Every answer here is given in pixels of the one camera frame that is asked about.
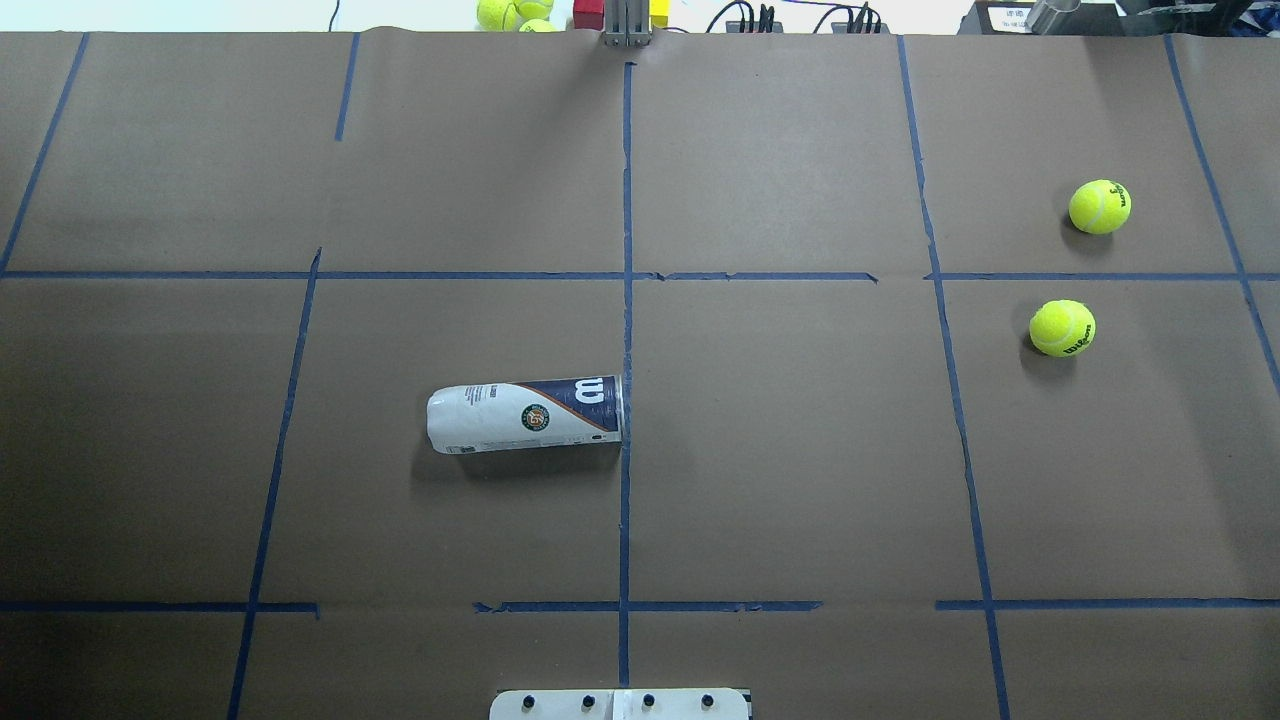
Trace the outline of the yellow tennis ball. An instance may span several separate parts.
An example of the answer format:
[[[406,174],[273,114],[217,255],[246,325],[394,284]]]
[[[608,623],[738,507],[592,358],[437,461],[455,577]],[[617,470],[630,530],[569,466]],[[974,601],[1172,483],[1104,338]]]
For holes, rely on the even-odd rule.
[[[1028,336],[1050,357],[1070,357],[1088,348],[1097,336],[1097,320],[1083,302],[1059,299],[1043,304],[1032,315]]]
[[[1078,187],[1068,202],[1068,219],[1085,234],[1111,234],[1126,224],[1133,196],[1114,179],[1093,179]]]

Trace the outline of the aluminium extrusion post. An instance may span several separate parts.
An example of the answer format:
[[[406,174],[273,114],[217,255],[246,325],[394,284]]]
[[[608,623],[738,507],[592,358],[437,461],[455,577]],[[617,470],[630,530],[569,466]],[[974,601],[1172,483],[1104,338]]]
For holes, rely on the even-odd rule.
[[[605,0],[602,42],[607,47],[645,47],[652,42],[649,0]]]

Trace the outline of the red block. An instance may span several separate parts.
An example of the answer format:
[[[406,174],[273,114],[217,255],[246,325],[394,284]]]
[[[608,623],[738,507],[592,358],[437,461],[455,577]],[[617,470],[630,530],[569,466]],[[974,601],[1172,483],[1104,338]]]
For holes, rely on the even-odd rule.
[[[575,29],[603,31],[605,19],[604,0],[573,0],[571,12]]]

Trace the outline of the white metal mount base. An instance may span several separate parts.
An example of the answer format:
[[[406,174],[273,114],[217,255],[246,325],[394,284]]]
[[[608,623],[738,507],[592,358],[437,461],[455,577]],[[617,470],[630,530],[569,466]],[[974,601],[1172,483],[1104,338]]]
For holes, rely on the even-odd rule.
[[[490,719],[753,719],[749,691],[730,687],[502,691]]]

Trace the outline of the yellow tennis ball background right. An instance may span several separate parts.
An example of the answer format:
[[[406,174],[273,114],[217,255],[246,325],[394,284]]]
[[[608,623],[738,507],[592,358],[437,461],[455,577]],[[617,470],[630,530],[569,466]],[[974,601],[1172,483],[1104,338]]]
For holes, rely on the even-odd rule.
[[[517,0],[513,1],[516,13],[525,20],[547,20],[554,9],[553,0]]]

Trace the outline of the yellow tennis ball background left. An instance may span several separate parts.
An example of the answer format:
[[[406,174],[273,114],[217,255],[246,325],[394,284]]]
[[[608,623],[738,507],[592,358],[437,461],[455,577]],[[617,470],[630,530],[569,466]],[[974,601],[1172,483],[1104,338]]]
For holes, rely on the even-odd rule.
[[[511,0],[480,0],[476,3],[475,17],[480,29],[486,32],[515,31],[521,23],[521,15]]]

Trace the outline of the white blue tennis ball can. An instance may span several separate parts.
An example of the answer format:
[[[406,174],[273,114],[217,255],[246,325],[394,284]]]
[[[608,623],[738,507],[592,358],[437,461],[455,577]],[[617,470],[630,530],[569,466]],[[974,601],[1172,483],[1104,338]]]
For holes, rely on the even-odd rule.
[[[466,455],[618,443],[627,425],[622,379],[590,375],[438,389],[425,433],[436,452]]]

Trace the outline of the yellow tennis ball background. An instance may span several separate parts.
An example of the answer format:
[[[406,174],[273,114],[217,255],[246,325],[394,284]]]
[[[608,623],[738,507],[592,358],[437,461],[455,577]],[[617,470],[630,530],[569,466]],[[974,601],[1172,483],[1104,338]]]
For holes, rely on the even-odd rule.
[[[547,20],[554,9],[553,0],[517,0],[513,1],[516,13],[525,20]]]
[[[480,0],[476,3],[475,17],[480,29],[486,32],[515,31],[521,23],[521,15],[511,0]]]
[[[548,19],[527,19],[520,27],[521,33],[550,33],[557,28]]]

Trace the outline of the yellow tennis ball background lower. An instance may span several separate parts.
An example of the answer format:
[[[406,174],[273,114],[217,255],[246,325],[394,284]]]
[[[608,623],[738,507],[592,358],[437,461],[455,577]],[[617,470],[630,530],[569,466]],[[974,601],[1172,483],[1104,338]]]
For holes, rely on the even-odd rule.
[[[520,27],[521,33],[550,33],[557,28],[548,19],[527,19]]]

